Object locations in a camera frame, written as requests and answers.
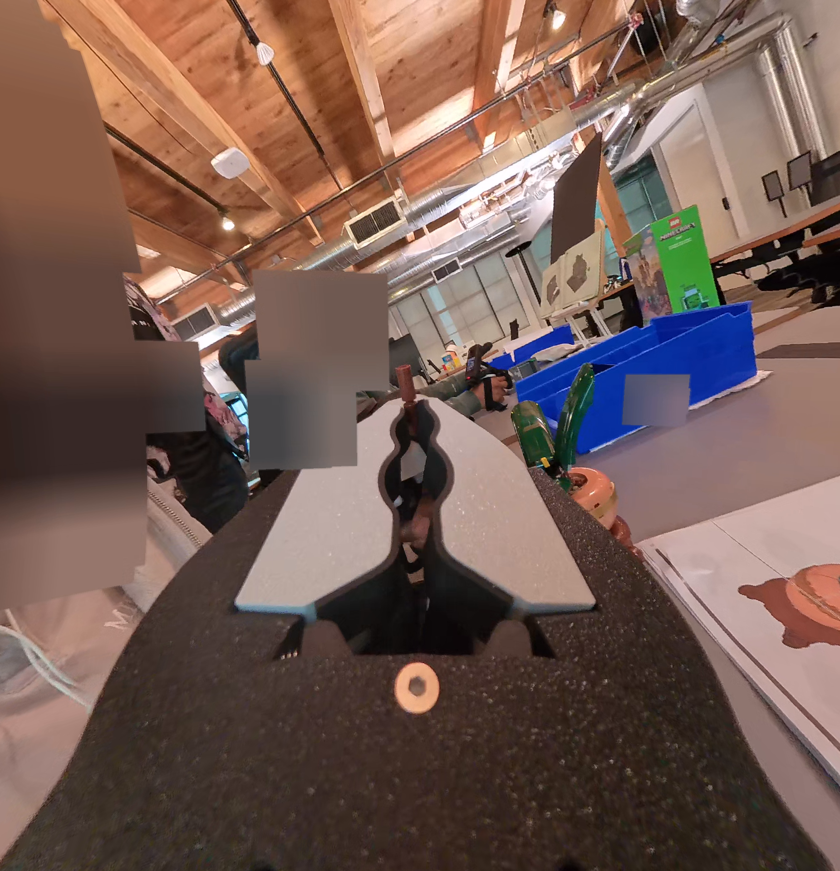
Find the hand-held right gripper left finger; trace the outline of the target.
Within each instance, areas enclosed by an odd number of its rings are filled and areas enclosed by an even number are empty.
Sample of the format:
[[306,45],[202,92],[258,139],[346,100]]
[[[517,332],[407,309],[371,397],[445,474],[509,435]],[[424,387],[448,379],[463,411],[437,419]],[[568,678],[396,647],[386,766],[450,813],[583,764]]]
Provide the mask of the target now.
[[357,427],[354,466],[304,470],[234,604],[303,618],[388,618],[407,577],[399,559],[401,458],[410,443],[392,401]]

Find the brown brick stem piece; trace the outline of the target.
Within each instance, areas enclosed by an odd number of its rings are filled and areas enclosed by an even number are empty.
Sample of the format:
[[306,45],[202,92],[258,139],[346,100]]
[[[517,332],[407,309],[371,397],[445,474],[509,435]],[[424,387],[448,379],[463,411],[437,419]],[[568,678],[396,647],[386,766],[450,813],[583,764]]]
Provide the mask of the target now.
[[[415,454],[422,450],[428,455],[430,439],[433,433],[434,421],[427,401],[417,400],[416,388],[411,375],[410,366],[402,365],[396,368],[401,399],[403,401],[403,428],[408,440],[403,445],[400,455],[400,479],[407,480],[404,471],[405,463],[408,469],[415,471],[417,459]],[[402,519],[401,542],[420,555],[426,546],[427,538],[434,514],[436,497],[425,482],[408,485],[408,496],[413,498],[409,503],[413,512]]]

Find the another person's forearm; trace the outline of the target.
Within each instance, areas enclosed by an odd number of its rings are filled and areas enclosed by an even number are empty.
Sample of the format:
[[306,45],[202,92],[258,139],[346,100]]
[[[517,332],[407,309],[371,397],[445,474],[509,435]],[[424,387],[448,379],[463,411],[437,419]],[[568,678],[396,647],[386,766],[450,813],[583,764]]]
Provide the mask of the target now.
[[[468,388],[463,373],[447,377],[425,387],[420,387],[417,389],[417,394],[445,401],[451,408],[467,417],[472,417],[483,410],[483,400],[472,389]],[[381,405],[384,402],[399,399],[400,397],[401,393],[395,387],[383,391],[359,391],[356,394],[358,404],[364,401],[374,401],[377,405]]]

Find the grey desk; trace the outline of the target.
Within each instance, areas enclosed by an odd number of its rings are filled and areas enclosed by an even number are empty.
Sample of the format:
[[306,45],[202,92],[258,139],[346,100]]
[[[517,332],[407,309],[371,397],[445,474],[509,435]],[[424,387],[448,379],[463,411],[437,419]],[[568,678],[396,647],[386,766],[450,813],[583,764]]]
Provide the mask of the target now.
[[[760,384],[581,456],[610,476],[637,540],[698,524],[840,475],[840,307],[770,321],[756,334]],[[778,795],[840,869],[840,790],[719,645],[678,605],[712,663],[748,744]]]

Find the small blue plastic bin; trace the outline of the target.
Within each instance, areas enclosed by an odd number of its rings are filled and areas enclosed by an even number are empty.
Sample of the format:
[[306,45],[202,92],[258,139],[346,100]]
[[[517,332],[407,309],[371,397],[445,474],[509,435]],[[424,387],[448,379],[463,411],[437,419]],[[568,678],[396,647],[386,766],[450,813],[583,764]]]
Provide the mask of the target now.
[[505,351],[497,357],[489,361],[489,365],[493,368],[505,370],[512,369],[531,359],[537,352],[543,351],[549,347],[559,345],[572,345],[574,337],[568,324],[561,325],[557,328],[552,328],[541,334],[533,334],[529,336],[523,344],[520,344],[514,350]]

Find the open instruction booklet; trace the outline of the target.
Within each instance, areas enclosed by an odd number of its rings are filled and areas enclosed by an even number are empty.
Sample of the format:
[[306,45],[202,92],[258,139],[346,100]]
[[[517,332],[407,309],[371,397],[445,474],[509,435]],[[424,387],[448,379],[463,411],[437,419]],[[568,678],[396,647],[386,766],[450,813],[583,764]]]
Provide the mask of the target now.
[[840,476],[639,549],[840,787]]

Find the large blue plastic bin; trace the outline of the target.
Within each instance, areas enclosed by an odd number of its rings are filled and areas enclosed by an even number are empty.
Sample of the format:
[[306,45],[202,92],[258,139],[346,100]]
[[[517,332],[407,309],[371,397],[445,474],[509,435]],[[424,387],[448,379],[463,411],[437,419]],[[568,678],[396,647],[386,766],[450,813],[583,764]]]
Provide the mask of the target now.
[[580,429],[578,454],[617,441],[638,427],[623,424],[627,375],[687,375],[695,406],[757,374],[752,302],[672,313],[630,328],[545,367],[515,385],[520,401],[536,402],[553,429],[581,365],[595,373],[593,402]]

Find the black floor lamp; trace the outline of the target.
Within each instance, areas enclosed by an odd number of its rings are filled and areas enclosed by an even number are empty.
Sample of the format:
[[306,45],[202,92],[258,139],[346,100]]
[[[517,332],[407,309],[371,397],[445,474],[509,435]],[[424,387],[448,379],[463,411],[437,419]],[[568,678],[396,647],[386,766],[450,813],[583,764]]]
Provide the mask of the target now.
[[536,279],[536,264],[531,253],[531,240],[525,240],[506,251],[504,257],[516,269],[532,299],[532,305],[538,311],[541,307],[541,294]]

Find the beige picture boards on easel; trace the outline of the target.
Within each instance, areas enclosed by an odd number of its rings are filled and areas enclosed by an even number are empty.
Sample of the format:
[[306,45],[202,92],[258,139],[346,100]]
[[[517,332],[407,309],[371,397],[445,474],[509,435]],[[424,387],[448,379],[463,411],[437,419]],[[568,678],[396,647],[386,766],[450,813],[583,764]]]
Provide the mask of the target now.
[[550,319],[591,299],[604,285],[604,229],[572,246],[543,272],[539,317]]

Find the white cloth mat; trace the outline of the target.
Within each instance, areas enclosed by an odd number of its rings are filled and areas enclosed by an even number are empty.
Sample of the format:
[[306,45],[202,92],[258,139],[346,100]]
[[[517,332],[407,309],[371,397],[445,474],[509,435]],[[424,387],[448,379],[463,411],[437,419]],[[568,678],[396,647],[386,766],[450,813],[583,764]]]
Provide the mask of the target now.
[[762,370],[757,371],[755,376],[752,376],[751,378],[749,378],[749,379],[747,379],[747,380],[745,380],[745,381],[743,381],[743,382],[741,382],[733,387],[727,388],[727,389],[719,392],[718,394],[715,394],[714,396],[710,396],[709,398],[706,398],[705,400],[702,400],[702,401],[696,402],[695,404],[690,405],[689,410],[693,411],[693,410],[705,407],[705,406],[709,405],[710,403],[717,401],[721,398],[731,396],[731,395],[737,394],[741,391],[755,387],[772,375],[773,375],[772,371],[762,371]]

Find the large white air vent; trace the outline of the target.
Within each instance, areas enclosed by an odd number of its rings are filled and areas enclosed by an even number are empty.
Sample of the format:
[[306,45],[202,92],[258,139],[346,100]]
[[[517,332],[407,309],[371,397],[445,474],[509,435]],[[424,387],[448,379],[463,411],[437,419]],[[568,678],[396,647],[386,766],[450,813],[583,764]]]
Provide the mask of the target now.
[[354,247],[359,250],[407,224],[402,199],[391,196],[365,212],[357,214],[344,224]]

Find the light grey zip jacket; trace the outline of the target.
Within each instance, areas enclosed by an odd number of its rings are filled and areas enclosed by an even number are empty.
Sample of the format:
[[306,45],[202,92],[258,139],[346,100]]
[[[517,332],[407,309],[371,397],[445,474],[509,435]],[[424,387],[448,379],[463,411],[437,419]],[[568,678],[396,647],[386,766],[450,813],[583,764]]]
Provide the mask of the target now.
[[211,533],[147,483],[144,564],[123,587],[0,612],[0,859],[55,787],[142,616]]

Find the wooden office table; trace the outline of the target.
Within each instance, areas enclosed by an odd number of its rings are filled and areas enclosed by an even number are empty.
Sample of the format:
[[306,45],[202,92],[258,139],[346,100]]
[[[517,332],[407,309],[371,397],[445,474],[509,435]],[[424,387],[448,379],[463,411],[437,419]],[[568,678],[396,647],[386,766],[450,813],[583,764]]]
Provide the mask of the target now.
[[740,275],[759,266],[794,256],[802,249],[817,247],[840,238],[840,195],[812,206],[794,219],[782,219],[773,230],[710,257],[715,280]]

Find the black ceiling track rail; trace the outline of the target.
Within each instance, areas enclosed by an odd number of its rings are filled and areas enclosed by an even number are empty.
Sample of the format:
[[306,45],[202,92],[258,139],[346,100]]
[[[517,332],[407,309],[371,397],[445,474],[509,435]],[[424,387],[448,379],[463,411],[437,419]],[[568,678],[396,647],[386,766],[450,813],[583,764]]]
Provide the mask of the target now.
[[341,184],[339,177],[333,167],[330,165],[327,155],[323,150],[321,143],[319,142],[317,136],[314,133],[314,130],[308,123],[305,114],[300,109],[298,103],[295,100],[294,95],[287,88],[285,82],[281,74],[278,72],[277,68],[274,65],[274,49],[269,44],[265,43],[259,36],[257,30],[251,24],[249,17],[246,15],[246,12],[241,7],[238,1],[226,1],[228,4],[232,15],[236,18],[239,23],[246,40],[250,43],[251,47],[254,49],[259,65],[264,68],[274,83],[277,85],[280,90],[281,95],[285,99],[289,109],[295,115],[295,118],[298,120],[302,130],[305,133],[305,136],[310,141],[311,145],[314,147],[314,150],[325,167],[328,175],[334,181],[336,188],[338,191],[343,191],[344,186]]

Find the silver ventilation duct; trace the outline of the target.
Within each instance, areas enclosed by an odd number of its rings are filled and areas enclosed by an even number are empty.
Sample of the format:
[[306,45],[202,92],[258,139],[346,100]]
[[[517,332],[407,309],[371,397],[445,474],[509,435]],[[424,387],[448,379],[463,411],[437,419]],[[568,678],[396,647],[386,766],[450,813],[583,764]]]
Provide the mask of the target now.
[[761,177],[785,162],[825,152],[815,93],[796,23],[775,13],[730,29],[723,43],[649,83],[632,81],[575,107],[552,108],[516,136],[405,203],[405,220],[362,246],[344,231],[298,264],[305,269],[366,263],[399,289],[451,255],[474,252],[505,227],[527,240],[551,214],[553,186],[582,150],[582,134],[604,137],[612,180],[652,157],[674,208],[697,205],[708,249],[770,229]]

